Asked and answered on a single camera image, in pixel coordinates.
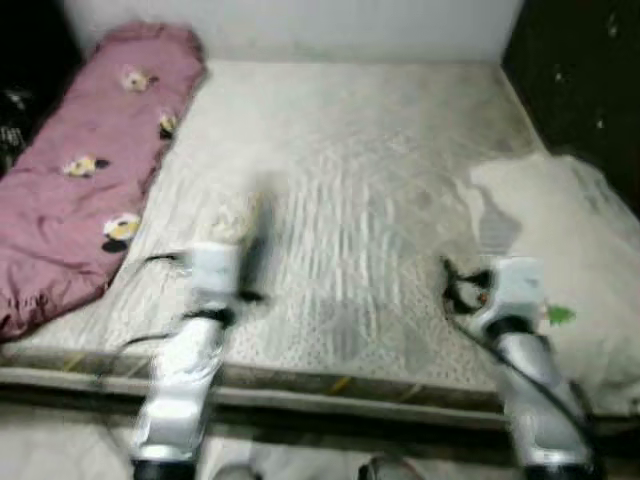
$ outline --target white wall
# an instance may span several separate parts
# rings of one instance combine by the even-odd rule
[[[210,55],[497,62],[522,0],[60,0],[85,50],[131,19],[187,22]]]

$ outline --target quilted mattress surface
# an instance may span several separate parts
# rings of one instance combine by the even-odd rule
[[[267,173],[278,186],[261,278],[271,301],[239,312],[225,384],[416,405],[484,402],[490,377],[442,318],[437,257],[463,269],[480,264],[459,180],[535,148],[500,73],[481,65],[208,66],[212,76],[110,290],[5,348],[7,358],[91,370],[70,352],[104,352],[167,329],[185,309],[187,277],[165,263],[132,276],[137,260],[207,238],[247,179]],[[153,347],[141,348],[131,358]],[[144,375],[136,365],[122,371]]]

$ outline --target pillow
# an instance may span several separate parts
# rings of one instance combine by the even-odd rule
[[[548,335],[597,413],[640,399],[640,223],[604,176],[534,154],[473,168],[458,183],[481,249],[543,263]]]

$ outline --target sleeping bag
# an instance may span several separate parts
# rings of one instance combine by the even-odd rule
[[[0,341],[100,297],[205,68],[188,29],[106,35],[0,181]]]

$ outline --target wrinkled fabric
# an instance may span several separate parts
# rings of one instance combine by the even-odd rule
[[[123,88],[131,66],[155,77],[144,92]],[[0,181],[1,341],[105,291],[137,228],[121,219],[141,215],[170,145],[159,121],[166,111],[180,118],[204,71],[197,39],[181,27],[132,23],[98,45]],[[69,175],[73,162],[81,175]]]
[[[460,192],[482,250],[537,258],[548,304],[569,313],[539,326],[563,374],[581,387],[593,412],[635,413],[638,219],[602,173],[572,157],[496,160],[471,169],[470,180]]]

